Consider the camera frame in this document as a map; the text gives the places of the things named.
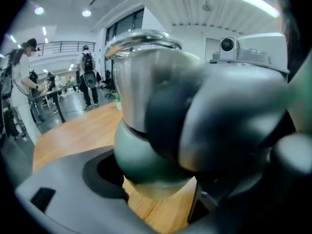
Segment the white pants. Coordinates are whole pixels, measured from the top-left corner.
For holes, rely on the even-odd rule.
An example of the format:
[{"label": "white pants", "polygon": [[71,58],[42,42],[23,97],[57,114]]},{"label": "white pants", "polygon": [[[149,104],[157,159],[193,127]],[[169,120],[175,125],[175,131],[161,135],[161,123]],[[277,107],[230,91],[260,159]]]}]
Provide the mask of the white pants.
[{"label": "white pants", "polygon": [[33,144],[36,144],[37,139],[41,136],[40,131],[38,130],[38,127],[34,123],[34,120],[30,113],[30,108],[28,104],[23,104],[18,107],[15,107],[17,113],[19,114],[19,117],[21,121],[24,123],[24,126],[27,130],[27,133],[33,142]]}]

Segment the woman in white outfit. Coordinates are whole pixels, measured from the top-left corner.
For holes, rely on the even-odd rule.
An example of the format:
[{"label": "woman in white outfit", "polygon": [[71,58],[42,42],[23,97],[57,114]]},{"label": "woman in white outfit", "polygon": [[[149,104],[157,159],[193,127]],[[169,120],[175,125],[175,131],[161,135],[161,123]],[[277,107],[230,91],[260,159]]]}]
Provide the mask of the woman in white outfit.
[{"label": "woman in white outfit", "polygon": [[12,60],[12,82],[13,89],[11,94],[12,106],[16,109],[20,119],[23,121],[27,133],[35,145],[38,137],[41,135],[37,126],[35,125],[30,113],[28,104],[29,88],[37,89],[39,92],[43,87],[34,83],[29,78],[29,60],[32,52],[36,51],[36,39],[30,39],[21,45],[17,50]]}]

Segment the black cap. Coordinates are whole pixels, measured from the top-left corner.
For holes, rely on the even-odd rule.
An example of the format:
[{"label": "black cap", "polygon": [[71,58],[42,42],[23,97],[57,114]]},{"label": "black cap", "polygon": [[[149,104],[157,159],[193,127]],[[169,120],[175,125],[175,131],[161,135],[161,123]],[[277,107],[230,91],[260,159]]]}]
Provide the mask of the black cap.
[{"label": "black cap", "polygon": [[37,41],[35,38],[31,38],[26,42],[26,47],[31,46],[31,51],[35,52],[37,47]]}]

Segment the round ceiling light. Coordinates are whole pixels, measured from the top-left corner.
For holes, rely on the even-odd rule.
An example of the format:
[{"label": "round ceiling light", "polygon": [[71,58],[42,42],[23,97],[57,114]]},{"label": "round ceiling light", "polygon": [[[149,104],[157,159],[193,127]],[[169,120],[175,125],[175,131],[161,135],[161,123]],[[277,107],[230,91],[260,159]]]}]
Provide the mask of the round ceiling light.
[{"label": "round ceiling light", "polygon": [[42,7],[37,6],[35,8],[35,14],[36,15],[42,15],[44,13],[44,9]]},{"label": "round ceiling light", "polygon": [[82,15],[87,18],[87,17],[91,16],[91,11],[90,10],[84,10],[82,12]]}]

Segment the black slot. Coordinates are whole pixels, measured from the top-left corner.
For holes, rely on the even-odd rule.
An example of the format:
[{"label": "black slot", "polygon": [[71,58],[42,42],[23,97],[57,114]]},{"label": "black slot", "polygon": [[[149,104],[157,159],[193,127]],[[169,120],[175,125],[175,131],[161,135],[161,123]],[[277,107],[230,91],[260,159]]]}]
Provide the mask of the black slot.
[{"label": "black slot", "polygon": [[40,188],[36,195],[31,199],[31,202],[44,213],[55,192],[56,191],[51,188]]}]

